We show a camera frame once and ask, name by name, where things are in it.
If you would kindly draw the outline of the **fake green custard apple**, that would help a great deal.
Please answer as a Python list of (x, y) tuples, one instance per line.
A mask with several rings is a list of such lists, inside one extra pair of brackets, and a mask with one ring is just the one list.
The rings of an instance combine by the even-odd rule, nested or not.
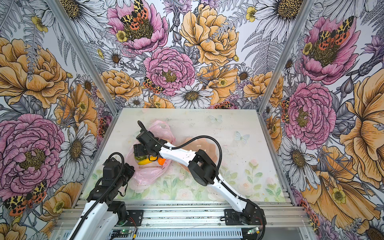
[(148, 158), (148, 156), (134, 156), (135, 160), (140, 162)]

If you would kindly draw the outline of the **fake orange fruit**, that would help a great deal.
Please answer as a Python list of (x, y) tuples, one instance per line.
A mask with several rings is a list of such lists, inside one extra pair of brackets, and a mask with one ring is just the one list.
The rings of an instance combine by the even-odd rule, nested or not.
[(157, 162), (158, 162), (159, 165), (163, 166), (165, 164), (165, 162), (166, 162), (166, 159), (158, 158)]

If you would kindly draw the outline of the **right aluminium frame post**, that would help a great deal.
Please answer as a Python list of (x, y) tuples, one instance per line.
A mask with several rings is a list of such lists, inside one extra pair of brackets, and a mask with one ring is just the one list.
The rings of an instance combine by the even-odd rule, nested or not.
[(258, 114), (261, 115), (264, 109), (266, 108), (267, 103), (269, 102), (273, 90), (278, 84), (279, 78), (281, 76), (282, 70), (285, 66), (286, 61), (289, 58), (290, 52), (292, 48), (294, 47), (294, 44), (296, 43), (296, 40), (303, 29), (303, 27), (306, 24), (306, 21), (310, 15), (310, 12), (312, 10), (313, 5), (315, 4), (314, 0), (307, 0), (304, 1), (301, 7), (301, 10), (299, 11), (298, 17), (296, 19), (296, 22), (293, 25), (293, 29), (290, 32), (290, 34), (287, 37), (287, 42), (283, 48), (283, 51), (280, 55), (280, 58), (277, 62), (277, 65), (273, 71), (273, 74), (271, 76), (271, 80), (269, 85), (266, 88), (266, 92), (264, 93), (262, 97), (262, 101), (258, 107)]

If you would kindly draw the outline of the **pink petal-shaped bowl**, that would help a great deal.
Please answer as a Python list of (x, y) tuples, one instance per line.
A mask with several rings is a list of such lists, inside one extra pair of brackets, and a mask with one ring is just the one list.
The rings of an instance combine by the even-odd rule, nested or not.
[(217, 164), (218, 161), (218, 150), (216, 144), (211, 140), (207, 139), (198, 139), (192, 143), (183, 147), (184, 150), (197, 152), (198, 150), (203, 150), (211, 158), (211, 160)]

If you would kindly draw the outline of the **left aluminium frame post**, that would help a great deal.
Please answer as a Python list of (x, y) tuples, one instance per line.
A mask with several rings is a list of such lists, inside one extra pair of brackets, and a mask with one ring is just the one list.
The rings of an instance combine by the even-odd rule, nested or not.
[(77, 54), (85, 65), (88, 74), (93, 78), (98, 90), (100, 91), (106, 104), (110, 108), (112, 115), (117, 116), (119, 113), (119, 108), (117, 107), (115, 101), (108, 92), (96, 66), (92, 62), (90, 55), (88, 54), (84, 44), (82, 43), (81, 38), (78, 36), (77, 31), (72, 25), (71, 20), (68, 18), (60, 1), (48, 1), (47, 4), (50, 10), (53, 12), (54, 16), (56, 17), (58, 23), (62, 26), (63, 31), (71, 41), (74, 49), (76, 50)]

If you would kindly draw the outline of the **fake yellow banana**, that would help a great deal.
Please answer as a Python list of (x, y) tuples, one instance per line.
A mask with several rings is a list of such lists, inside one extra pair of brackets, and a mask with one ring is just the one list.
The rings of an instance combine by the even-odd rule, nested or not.
[(157, 162), (157, 161), (158, 161), (158, 157), (149, 156), (146, 159), (139, 161), (138, 165), (147, 165), (147, 164)]

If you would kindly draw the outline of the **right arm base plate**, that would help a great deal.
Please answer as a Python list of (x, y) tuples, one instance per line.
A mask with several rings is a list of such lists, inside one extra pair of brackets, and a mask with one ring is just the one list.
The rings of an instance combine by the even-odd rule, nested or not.
[(261, 226), (264, 221), (264, 211), (263, 210), (254, 210), (253, 213), (240, 213), (232, 209), (225, 209), (224, 216), (221, 218), (221, 221), (225, 222), (226, 226), (236, 226), (236, 225), (257, 225)]

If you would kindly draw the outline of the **green circuit board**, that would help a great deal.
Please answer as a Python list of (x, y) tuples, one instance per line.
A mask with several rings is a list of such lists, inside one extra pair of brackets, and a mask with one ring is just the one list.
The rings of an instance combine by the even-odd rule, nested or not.
[(259, 233), (260, 233), (260, 229), (258, 227), (252, 228), (247, 231), (248, 235), (259, 234)]
[(127, 230), (127, 229), (113, 231), (111, 235), (111, 239), (130, 237), (132, 232), (133, 232), (132, 230)]

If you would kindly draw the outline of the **aluminium frame post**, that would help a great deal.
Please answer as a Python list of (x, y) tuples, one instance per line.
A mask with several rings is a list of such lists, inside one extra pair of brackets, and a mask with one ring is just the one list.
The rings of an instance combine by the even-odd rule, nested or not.
[(266, 88), (266, 92), (264, 93), (262, 97), (262, 101), (258, 107), (258, 114), (261, 115), (264, 109), (266, 108), (267, 103), (269, 102), (273, 90), (278, 84), (279, 78), (281, 76), (282, 70), (285, 66), (286, 61), (289, 58), (290, 52), (292, 48), (294, 47), (294, 44), (296, 43), (296, 40), (303, 29), (303, 27), (306, 24), (306, 21), (310, 15), (310, 12), (312, 10), (313, 5), (315, 4), (314, 0), (307, 0), (304, 1), (301, 7), (301, 10), (299, 11), (298, 17), (296, 19), (296, 22), (293, 25), (293, 29), (290, 32), (290, 34), (287, 37), (287, 42), (283, 48), (283, 51), (280, 55), (280, 58), (277, 62), (277, 65), (273, 71), (273, 74), (271, 76), (271, 80), (269, 85)]
[(77, 31), (72, 25), (71, 20), (68, 18), (60, 1), (48, 1), (47, 4), (50, 10), (53, 12), (54, 16), (56, 17), (58, 23), (62, 26), (63, 31), (71, 41), (74, 49), (76, 50), (77, 54), (85, 65), (88, 74), (93, 78), (98, 90), (100, 91), (106, 104), (110, 108), (112, 115), (117, 116), (119, 113), (119, 108), (117, 107), (115, 101), (108, 92), (96, 66), (92, 62), (90, 55), (88, 54), (84, 44), (82, 43), (81, 38), (78, 36)]

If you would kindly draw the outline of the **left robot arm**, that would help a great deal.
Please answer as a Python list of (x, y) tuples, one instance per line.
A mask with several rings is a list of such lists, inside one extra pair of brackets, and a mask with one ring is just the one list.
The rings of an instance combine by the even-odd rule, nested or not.
[(85, 208), (69, 235), (70, 240), (105, 240), (115, 226), (128, 220), (126, 204), (116, 201), (121, 187), (126, 187), (134, 167), (115, 159), (107, 160), (103, 176), (91, 190)]

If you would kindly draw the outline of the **green circuit board right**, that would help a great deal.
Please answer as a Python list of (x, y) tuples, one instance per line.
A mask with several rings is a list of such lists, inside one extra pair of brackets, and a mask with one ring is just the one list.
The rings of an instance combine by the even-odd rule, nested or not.
[(252, 228), (247, 231), (248, 235), (259, 234), (259, 233), (260, 233), (260, 229), (258, 227)]

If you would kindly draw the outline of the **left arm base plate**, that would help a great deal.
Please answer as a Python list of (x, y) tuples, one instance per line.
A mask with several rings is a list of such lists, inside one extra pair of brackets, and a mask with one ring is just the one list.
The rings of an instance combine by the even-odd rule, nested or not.
[(118, 226), (122, 227), (140, 227), (144, 218), (143, 210), (126, 210)]

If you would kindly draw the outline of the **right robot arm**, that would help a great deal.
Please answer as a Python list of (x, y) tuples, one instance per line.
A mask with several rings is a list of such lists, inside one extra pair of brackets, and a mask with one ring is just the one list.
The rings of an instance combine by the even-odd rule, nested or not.
[[(198, 184), (214, 189), (230, 204), (235, 211), (234, 222), (265, 227), (267, 221), (264, 211), (256, 203), (246, 199), (233, 189), (220, 175), (219, 169), (222, 163), (223, 152), (216, 139), (202, 135), (194, 137), (176, 147), (166, 140), (155, 137), (140, 121), (138, 123), (141, 130), (136, 137), (139, 143), (134, 145), (135, 156), (148, 155), (154, 157), (155, 160), (162, 158), (187, 167)], [(216, 144), (219, 150), (219, 158), (216, 163), (201, 149), (198, 151), (183, 149), (183, 147), (199, 139), (208, 139)]]

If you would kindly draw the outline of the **aluminium front rail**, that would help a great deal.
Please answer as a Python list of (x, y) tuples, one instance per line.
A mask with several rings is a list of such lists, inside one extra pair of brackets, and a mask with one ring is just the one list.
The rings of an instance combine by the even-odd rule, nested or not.
[[(290, 203), (263, 203), (259, 206), (266, 215), (267, 228), (278, 227), (309, 227), (310, 221), (302, 207), (294, 207)], [(218, 202), (180, 202), (167, 205), (160, 202), (126, 202), (128, 210), (144, 211), (141, 227), (147, 229), (165, 228), (225, 228), (224, 210), (229, 209), (228, 203)]]

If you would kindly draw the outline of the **green circuit board left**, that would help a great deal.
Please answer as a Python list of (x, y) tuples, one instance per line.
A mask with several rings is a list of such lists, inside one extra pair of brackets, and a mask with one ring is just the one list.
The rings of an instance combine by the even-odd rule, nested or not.
[(111, 235), (111, 239), (130, 237), (132, 232), (133, 232), (132, 230), (127, 230), (127, 229), (113, 231)]

